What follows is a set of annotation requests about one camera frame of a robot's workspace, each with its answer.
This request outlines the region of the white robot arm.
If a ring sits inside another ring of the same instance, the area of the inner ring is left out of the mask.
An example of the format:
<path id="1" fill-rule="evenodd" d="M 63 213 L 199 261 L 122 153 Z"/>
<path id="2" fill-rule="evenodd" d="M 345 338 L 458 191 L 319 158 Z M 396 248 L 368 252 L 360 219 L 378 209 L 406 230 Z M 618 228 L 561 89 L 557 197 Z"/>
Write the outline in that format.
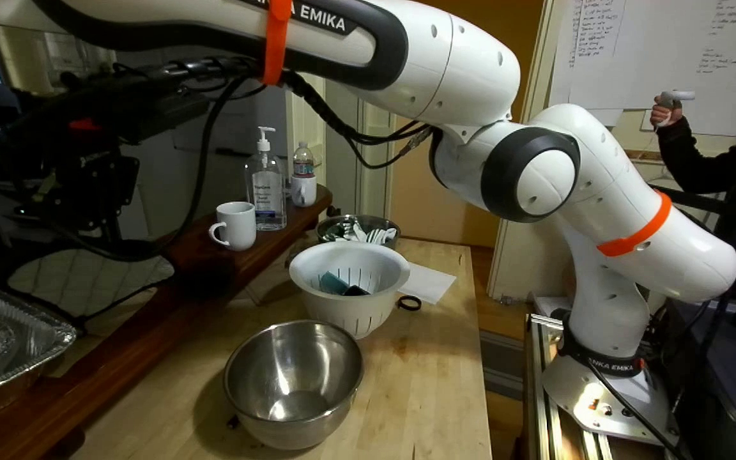
<path id="1" fill-rule="evenodd" d="M 512 117 L 518 59 L 474 22 L 417 0 L 0 0 L 0 25 L 109 50 L 208 45 L 245 75 L 299 86 L 318 75 L 437 130 L 433 173 L 516 223 L 561 216 L 607 268 L 595 293 L 640 284 L 687 303 L 736 282 L 736 250 L 642 181 L 582 108 Z"/>

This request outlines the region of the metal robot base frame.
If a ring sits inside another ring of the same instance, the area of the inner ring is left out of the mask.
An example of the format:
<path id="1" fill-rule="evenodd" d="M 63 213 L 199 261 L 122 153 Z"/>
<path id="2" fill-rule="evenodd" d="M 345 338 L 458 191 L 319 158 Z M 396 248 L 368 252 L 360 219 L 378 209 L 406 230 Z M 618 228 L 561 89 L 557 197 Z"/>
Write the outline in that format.
<path id="1" fill-rule="evenodd" d="M 526 316 L 526 455 L 532 460 L 692 460 L 665 383 L 642 365 L 610 376 L 568 349 L 566 297 L 534 297 Z"/>

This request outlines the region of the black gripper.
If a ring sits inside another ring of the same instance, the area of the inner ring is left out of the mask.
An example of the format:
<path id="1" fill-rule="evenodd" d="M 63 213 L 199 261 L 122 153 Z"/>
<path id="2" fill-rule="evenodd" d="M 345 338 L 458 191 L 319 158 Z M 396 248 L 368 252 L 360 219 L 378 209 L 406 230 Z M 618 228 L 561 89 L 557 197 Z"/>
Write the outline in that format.
<path id="1" fill-rule="evenodd" d="M 209 99 L 177 77 L 121 71 L 79 78 L 0 126 L 0 176 L 25 209 L 71 230 L 115 223 L 141 160 L 121 149 L 205 114 Z"/>

